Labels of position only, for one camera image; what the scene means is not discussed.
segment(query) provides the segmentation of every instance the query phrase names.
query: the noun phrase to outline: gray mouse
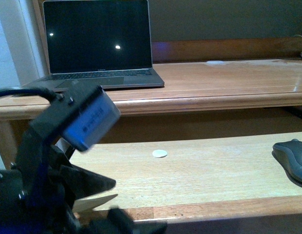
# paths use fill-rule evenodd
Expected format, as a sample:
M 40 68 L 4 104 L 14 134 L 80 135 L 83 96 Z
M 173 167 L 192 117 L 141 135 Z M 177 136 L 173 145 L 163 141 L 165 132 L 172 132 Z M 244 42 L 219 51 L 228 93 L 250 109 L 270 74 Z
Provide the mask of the gray mouse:
M 272 155 L 284 168 L 288 178 L 302 187 L 302 141 L 279 142 L 273 145 Z

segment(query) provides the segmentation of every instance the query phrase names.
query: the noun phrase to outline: wooden panel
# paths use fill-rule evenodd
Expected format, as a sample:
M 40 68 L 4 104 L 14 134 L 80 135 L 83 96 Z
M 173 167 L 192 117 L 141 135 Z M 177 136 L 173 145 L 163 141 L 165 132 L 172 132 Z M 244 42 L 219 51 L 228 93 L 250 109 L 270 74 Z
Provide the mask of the wooden panel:
M 156 64 L 164 88 L 107 91 L 123 115 L 302 105 L 302 60 Z M 0 98 L 0 120 L 31 119 L 39 97 Z
M 289 132 L 302 132 L 302 119 L 281 108 L 256 108 L 121 117 L 100 142 L 212 139 Z
M 302 213 L 301 196 L 283 196 L 233 201 L 218 201 L 171 206 L 124 209 L 134 220 L 201 221 L 218 218 L 290 215 Z M 107 210 L 80 212 L 79 221 L 88 224 L 92 219 L 106 217 Z
M 0 121 L 0 156 L 6 169 L 15 161 L 22 133 L 27 126 L 27 120 Z
M 302 213 L 302 188 L 271 155 L 274 143 L 293 138 L 302 133 L 98 144 L 71 162 L 116 179 L 97 196 L 118 196 L 96 210 L 117 205 L 136 219 Z M 155 149 L 168 155 L 155 158 Z
M 152 43 L 154 63 L 299 57 L 302 38 L 162 41 Z

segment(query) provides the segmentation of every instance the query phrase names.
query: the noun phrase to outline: black cable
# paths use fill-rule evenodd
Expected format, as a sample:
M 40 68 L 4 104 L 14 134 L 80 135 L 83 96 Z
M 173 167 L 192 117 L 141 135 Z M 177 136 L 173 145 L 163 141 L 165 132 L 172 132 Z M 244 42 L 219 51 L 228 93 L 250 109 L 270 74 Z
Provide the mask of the black cable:
M 7 95 L 16 95 L 16 94 L 32 94 L 38 95 L 49 102 L 53 101 L 55 98 L 62 98 L 61 94 L 55 93 L 47 88 L 43 87 L 7 87 L 0 89 L 0 97 Z

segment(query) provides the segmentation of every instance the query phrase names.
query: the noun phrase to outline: black screen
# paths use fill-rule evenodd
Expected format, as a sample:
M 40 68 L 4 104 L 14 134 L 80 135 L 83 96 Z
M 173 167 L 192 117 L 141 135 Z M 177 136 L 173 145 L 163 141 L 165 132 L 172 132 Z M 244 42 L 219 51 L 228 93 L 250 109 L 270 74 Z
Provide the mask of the black screen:
M 51 73 L 150 68 L 146 0 L 44 2 Z

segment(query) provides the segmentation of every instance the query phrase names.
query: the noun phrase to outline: white dot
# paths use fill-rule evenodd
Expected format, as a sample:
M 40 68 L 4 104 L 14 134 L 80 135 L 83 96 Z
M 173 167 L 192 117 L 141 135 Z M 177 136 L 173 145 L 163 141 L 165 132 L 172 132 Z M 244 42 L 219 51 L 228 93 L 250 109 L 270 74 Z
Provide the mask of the white dot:
M 167 156 L 167 152 L 165 150 L 154 150 L 152 152 L 152 155 L 154 157 L 166 157 Z
M 223 64 L 224 61 L 207 61 L 206 63 L 209 63 L 209 64 Z

